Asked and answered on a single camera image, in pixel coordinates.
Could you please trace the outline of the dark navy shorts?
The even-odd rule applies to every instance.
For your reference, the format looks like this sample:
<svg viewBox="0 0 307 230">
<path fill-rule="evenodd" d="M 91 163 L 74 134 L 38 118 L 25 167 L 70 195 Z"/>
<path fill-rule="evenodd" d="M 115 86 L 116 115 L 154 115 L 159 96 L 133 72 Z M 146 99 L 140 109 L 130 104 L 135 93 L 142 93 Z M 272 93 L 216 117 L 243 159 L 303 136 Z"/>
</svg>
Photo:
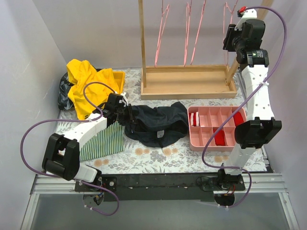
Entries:
<svg viewBox="0 0 307 230">
<path fill-rule="evenodd" d="M 151 108 L 132 106 L 134 123 L 125 126 L 127 137 L 152 148 L 164 148 L 188 134 L 188 112 L 181 102 Z"/>
</svg>

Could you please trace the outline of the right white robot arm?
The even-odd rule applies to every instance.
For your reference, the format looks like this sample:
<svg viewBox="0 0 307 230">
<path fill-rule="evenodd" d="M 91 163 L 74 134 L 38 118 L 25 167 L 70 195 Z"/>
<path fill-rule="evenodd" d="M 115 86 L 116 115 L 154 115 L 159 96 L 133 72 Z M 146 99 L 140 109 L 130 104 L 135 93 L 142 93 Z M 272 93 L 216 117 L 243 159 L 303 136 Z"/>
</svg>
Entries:
<svg viewBox="0 0 307 230">
<path fill-rule="evenodd" d="M 240 182 L 241 168 L 250 156 L 269 143 L 281 130 L 270 106 L 268 84 L 268 52 L 260 48 L 265 23 L 247 19 L 238 25 L 230 24 L 224 40 L 224 50 L 236 52 L 247 94 L 246 121 L 235 128 L 235 146 L 229 159 L 218 171 L 217 184 L 222 190 Z"/>
</svg>

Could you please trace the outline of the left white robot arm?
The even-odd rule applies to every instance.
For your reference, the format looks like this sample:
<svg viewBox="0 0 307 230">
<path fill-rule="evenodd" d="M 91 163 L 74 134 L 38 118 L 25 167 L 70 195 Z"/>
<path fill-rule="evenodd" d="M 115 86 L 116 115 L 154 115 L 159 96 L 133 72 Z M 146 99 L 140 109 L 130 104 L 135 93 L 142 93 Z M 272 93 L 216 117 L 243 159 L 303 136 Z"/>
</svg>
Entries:
<svg viewBox="0 0 307 230">
<path fill-rule="evenodd" d="M 102 186 L 101 172 L 84 164 L 122 152 L 123 127 L 120 121 L 130 118 L 125 93 L 111 93 L 101 111 L 93 111 L 85 122 L 63 133 L 50 136 L 42 162 L 44 171 L 67 181 L 83 180 L 90 191 Z"/>
</svg>

